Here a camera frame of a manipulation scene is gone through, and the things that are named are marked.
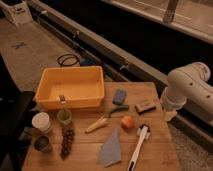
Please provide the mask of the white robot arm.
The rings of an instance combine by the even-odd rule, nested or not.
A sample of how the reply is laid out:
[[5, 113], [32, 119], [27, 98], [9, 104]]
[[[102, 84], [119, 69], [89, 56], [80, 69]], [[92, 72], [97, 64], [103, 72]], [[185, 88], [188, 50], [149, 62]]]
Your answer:
[[213, 115], [213, 87], [207, 83], [209, 67], [202, 62], [173, 69], [167, 75], [168, 85], [161, 94], [164, 120], [171, 121], [188, 99]]

